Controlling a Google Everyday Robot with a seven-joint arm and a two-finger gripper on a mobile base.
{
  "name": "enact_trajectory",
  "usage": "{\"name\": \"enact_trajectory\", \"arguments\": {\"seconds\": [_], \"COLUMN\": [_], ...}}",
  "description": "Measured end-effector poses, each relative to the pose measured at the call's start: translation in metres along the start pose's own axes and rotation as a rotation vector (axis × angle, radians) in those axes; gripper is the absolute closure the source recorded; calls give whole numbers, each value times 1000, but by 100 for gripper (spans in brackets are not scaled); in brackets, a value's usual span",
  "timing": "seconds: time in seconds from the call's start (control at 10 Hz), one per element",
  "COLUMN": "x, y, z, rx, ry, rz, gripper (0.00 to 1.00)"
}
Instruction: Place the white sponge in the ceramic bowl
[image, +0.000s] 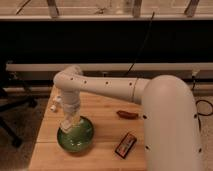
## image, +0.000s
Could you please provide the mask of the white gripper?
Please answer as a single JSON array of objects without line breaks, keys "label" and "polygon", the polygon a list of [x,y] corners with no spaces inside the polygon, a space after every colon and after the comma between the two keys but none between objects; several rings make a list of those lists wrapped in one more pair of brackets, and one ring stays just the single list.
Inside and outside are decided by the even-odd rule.
[{"label": "white gripper", "polygon": [[70,131],[80,121],[80,98],[63,98],[62,109],[64,113],[64,120],[60,123],[60,128],[63,131]]}]

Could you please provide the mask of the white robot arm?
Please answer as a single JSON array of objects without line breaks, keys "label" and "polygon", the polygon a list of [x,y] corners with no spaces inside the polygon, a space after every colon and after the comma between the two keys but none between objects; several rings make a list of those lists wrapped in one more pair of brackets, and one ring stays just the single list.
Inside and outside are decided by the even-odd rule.
[{"label": "white robot arm", "polygon": [[196,102],[181,79],[87,77],[70,66],[55,75],[54,85],[68,114],[75,111],[81,91],[141,105],[147,171],[204,171]]}]

